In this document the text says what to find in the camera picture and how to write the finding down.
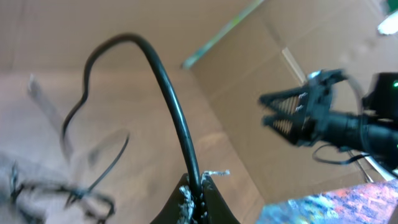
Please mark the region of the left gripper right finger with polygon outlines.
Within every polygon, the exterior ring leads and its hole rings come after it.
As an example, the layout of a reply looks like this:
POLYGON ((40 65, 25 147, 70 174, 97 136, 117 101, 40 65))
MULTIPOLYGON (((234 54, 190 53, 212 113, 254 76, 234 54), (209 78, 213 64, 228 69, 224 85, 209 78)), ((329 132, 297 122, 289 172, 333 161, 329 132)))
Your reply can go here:
POLYGON ((202 180, 202 214, 200 223, 203 224, 239 224, 227 203, 209 175, 202 180))

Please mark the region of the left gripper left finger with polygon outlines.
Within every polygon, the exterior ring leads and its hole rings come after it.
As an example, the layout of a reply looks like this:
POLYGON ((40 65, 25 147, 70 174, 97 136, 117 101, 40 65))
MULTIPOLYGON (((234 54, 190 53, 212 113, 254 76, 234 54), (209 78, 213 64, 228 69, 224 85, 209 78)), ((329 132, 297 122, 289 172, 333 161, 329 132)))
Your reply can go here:
POLYGON ((189 224, 193 222, 194 211, 188 174, 183 174, 163 209, 150 224, 189 224))

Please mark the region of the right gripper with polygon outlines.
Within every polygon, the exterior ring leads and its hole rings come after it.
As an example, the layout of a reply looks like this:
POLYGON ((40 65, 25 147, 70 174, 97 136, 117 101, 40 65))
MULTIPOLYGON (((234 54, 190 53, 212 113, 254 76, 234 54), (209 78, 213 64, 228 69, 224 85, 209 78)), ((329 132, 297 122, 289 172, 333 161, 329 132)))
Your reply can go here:
POLYGON ((320 70, 308 76, 304 87, 261 95, 260 104, 280 113, 264 116, 262 124, 286 141, 313 146, 323 138, 328 126, 333 85, 344 80, 342 69, 320 70))

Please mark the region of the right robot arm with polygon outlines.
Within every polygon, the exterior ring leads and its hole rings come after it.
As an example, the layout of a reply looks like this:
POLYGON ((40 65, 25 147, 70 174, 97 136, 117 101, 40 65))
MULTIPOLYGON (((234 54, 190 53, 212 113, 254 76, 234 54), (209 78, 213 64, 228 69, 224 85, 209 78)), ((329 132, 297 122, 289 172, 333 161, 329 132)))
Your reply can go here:
POLYGON ((365 96, 352 84, 357 115, 331 108, 333 86, 347 80, 342 69, 320 70, 301 87, 261 95, 259 103, 274 112, 262 123, 292 145, 327 142, 341 152, 356 150, 362 157, 370 156, 391 172, 397 168, 397 73, 375 74, 365 96))

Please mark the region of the cardboard box wall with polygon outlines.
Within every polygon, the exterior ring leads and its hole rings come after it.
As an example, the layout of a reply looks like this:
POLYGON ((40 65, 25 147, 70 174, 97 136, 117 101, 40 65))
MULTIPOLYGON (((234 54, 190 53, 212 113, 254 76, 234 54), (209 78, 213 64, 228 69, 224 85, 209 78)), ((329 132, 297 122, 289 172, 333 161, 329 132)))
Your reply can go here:
POLYGON ((90 52, 123 31, 147 37, 172 79, 197 153, 227 135, 267 202, 362 184, 356 165, 315 162, 263 128, 263 93, 299 84, 297 72, 345 68, 363 88, 397 69, 397 37, 378 37, 381 1, 266 1, 187 72, 179 63, 245 1, 2 1, 1 142, 66 168, 58 137, 25 94, 30 73, 65 116, 81 93, 90 52))

